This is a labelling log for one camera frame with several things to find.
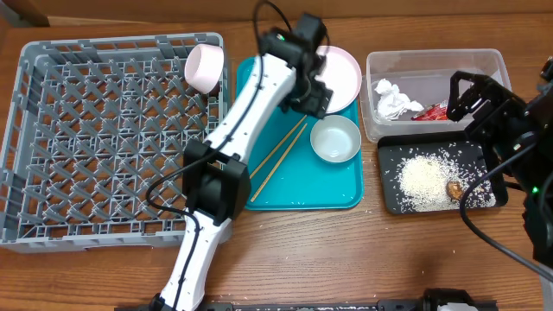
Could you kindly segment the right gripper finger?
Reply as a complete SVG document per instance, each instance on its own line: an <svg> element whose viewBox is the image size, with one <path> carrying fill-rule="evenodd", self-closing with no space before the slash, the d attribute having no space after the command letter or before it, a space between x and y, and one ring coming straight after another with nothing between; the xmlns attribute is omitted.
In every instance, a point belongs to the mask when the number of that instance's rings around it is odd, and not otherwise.
<svg viewBox="0 0 553 311"><path fill-rule="evenodd" d="M464 92L461 92L459 87L462 81L469 83ZM475 105L486 97L484 92L500 88L501 84L491 76L457 71L450 79L448 108L475 108Z"/></svg>
<svg viewBox="0 0 553 311"><path fill-rule="evenodd" d="M446 111L448 119L458 122L467 114L476 111L484 102L480 91L481 87L476 84L472 84L464 93L460 93L458 86L451 86Z"/></svg>

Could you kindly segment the wooden chopstick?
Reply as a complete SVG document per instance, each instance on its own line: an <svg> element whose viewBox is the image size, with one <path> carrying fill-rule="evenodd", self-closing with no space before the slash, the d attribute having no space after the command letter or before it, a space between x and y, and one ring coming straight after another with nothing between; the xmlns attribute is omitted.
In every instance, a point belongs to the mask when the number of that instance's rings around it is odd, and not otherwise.
<svg viewBox="0 0 553 311"><path fill-rule="evenodd" d="M307 127L308 124L304 124L301 129L299 130L299 132L296 134L296 136L294 137L294 139L292 140L292 142L290 143L290 145L287 147L287 149L283 152L283 154L281 155L281 157L279 158L279 160L276 162L275 166L272 168L272 170L268 173L268 175L265 177L264 181L262 182L262 184L260 185L260 187L258 188L258 190L252 195L251 197L251 200L250 202L254 202L257 197L261 194L261 192L264 190L264 188L266 187L266 185L269 183L270 179L273 177L273 175L275 174L275 172L280 168L281 164L283 163L284 159L287 157L287 155L289 154L289 152L293 149L293 147L296 145L296 142L298 141L298 139L300 138L300 136L302 135L302 133L305 131L306 127Z"/></svg>
<svg viewBox="0 0 553 311"><path fill-rule="evenodd" d="M288 138L296 131L297 127L304 121L307 116L303 116L295 126L281 139L281 141L273 148L273 150L257 165L257 167L250 173L250 179L252 179L257 172L264 166L264 164L280 149L280 147L288 140Z"/></svg>

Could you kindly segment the large white plate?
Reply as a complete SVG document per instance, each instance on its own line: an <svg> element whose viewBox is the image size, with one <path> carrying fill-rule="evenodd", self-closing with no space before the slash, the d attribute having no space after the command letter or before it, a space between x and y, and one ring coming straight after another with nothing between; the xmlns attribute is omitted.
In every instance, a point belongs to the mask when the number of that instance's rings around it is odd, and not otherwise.
<svg viewBox="0 0 553 311"><path fill-rule="evenodd" d="M325 56L325 66L315 77L333 92L327 114L347 108L358 96L362 82L359 63L344 49L320 46L316 53Z"/></svg>

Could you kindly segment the red snack wrapper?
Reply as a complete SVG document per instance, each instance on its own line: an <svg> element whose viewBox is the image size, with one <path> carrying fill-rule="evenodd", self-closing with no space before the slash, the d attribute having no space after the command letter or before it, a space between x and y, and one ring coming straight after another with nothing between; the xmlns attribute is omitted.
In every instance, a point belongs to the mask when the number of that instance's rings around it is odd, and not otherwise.
<svg viewBox="0 0 553 311"><path fill-rule="evenodd" d="M423 111L418 112L412 121L442 121L448 120L447 116L448 101L444 100L440 103L431 105Z"/></svg>

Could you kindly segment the grey bowl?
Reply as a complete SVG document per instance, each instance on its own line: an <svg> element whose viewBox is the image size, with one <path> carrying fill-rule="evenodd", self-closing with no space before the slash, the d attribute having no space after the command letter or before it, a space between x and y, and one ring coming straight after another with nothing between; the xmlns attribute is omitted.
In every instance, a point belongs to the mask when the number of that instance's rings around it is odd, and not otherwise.
<svg viewBox="0 0 553 311"><path fill-rule="evenodd" d="M310 144L324 162L343 163L358 154L361 134L358 125L351 119L330 115L314 124L310 131Z"/></svg>

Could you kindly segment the white tissue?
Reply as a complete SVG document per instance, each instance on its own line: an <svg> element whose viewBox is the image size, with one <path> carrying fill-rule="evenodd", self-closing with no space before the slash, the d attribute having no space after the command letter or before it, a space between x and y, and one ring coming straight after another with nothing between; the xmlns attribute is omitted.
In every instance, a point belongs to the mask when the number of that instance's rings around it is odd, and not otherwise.
<svg viewBox="0 0 553 311"><path fill-rule="evenodd" d="M380 96L376 107L376 114L384 120L397 120L405 112L421 112L424 107L415 100L411 100L405 93L401 93L398 85L387 79L381 79L374 91Z"/></svg>

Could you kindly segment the brown food lump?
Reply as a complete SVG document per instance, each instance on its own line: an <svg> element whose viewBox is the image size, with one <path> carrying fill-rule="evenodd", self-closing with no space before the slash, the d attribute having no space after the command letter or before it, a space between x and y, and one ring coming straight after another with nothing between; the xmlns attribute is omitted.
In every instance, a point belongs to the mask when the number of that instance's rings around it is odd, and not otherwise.
<svg viewBox="0 0 553 311"><path fill-rule="evenodd" d="M446 194L451 200L459 201L464 194L464 191L458 181L449 181L446 184Z"/></svg>

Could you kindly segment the white shallow bowl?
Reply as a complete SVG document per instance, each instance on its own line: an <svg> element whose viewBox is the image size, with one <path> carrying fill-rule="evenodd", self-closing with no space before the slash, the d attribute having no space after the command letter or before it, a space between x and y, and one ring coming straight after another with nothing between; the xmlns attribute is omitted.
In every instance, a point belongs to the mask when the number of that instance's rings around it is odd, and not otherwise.
<svg viewBox="0 0 553 311"><path fill-rule="evenodd" d="M223 48L198 44L192 49L185 62L185 80L196 91L207 94L218 84L224 63Z"/></svg>

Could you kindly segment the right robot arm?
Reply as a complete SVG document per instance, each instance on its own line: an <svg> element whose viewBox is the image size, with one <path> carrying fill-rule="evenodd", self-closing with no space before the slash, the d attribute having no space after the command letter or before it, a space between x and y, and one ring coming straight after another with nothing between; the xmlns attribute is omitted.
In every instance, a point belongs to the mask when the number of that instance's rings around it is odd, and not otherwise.
<svg viewBox="0 0 553 311"><path fill-rule="evenodd" d="M510 175L526 192L524 229L533 245L533 259L552 266L552 59L540 73L538 94L526 102L490 76L464 71L450 78L447 117L470 115L468 140L482 148L487 173L468 187L460 202L463 222L479 238L547 279L550 274L491 239L467 216L470 193L483 181Z"/></svg>

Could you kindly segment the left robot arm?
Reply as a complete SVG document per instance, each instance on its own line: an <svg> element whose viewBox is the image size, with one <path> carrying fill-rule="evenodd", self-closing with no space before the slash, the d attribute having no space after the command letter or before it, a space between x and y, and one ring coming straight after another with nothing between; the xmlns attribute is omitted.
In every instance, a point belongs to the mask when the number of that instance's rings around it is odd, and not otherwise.
<svg viewBox="0 0 553 311"><path fill-rule="evenodd" d="M325 56L317 49L328 38L322 19L303 14L294 28L273 28L257 35L258 54L250 76L231 110L204 141L186 144L183 166L155 181L182 178L186 204L172 213L186 220L175 267L151 310L195 310L205 294L207 272L217 246L230 235L231 223L251 193L248 161L276 108L324 118L333 95L317 80Z"/></svg>

